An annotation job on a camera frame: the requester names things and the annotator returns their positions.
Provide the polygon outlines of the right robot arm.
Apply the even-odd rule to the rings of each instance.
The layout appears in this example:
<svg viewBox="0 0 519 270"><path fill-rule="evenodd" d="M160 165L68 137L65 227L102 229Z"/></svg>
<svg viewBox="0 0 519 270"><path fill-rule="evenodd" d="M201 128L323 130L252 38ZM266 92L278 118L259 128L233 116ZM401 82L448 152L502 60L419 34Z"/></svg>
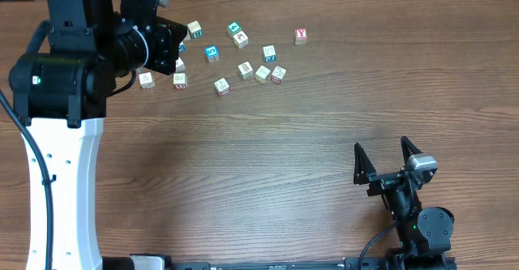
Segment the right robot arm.
<svg viewBox="0 0 519 270"><path fill-rule="evenodd" d="M422 152L407 137L401 137L404 165L396 172L377 174L361 144L354 145L354 184L367 185L369 196L379 195L388 209L392 224L374 236L362 249L357 269L455 269L451 249L454 215L446 208L424 208L418 190L429 183L438 169L436 159ZM385 257L370 262L370 247L392 230L397 231L398 248L386 251Z"/></svg>

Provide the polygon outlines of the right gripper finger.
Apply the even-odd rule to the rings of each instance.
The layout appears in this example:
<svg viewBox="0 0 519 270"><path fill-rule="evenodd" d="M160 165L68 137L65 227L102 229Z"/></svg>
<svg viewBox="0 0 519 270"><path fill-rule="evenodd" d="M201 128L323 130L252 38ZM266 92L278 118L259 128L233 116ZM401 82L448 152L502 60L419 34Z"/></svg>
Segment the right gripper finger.
<svg viewBox="0 0 519 270"><path fill-rule="evenodd" d="M354 145L354 184L368 184L376 176L376 170L360 143Z"/></svg>
<svg viewBox="0 0 519 270"><path fill-rule="evenodd" d="M406 136L401 137L401 150L404 157L405 167L418 167L419 157L422 151L419 150Z"/></svg>

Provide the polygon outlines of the wooden block red bottom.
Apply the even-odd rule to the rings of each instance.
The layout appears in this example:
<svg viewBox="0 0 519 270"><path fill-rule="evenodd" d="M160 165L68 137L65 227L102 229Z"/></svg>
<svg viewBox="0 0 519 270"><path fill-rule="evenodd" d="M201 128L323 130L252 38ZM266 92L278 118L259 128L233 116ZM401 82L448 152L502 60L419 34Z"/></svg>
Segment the wooden block red bottom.
<svg viewBox="0 0 519 270"><path fill-rule="evenodd" d="M215 89L219 96L224 96L230 92L230 86L225 78L221 78L214 83Z"/></svg>

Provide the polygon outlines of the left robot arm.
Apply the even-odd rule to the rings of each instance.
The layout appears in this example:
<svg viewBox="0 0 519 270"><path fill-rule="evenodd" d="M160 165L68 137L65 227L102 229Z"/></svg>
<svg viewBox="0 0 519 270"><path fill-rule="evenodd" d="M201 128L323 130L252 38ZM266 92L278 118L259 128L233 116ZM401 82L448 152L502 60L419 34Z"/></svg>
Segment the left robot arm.
<svg viewBox="0 0 519 270"><path fill-rule="evenodd" d="M116 81L140 68L176 70L187 27L157 15L170 0L47 0L25 53L11 68L5 104L25 143L30 269L169 269L166 255L101 255L97 154Z"/></svg>

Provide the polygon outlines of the pineapple picture wooden block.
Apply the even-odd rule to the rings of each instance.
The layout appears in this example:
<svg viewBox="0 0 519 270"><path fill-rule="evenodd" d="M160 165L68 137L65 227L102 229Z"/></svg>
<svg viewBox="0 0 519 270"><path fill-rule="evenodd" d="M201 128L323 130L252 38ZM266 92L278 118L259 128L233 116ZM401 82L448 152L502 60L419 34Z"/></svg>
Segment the pineapple picture wooden block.
<svg viewBox="0 0 519 270"><path fill-rule="evenodd" d="M238 72L242 79L248 79L253 76L254 70L249 62L244 62L238 65Z"/></svg>

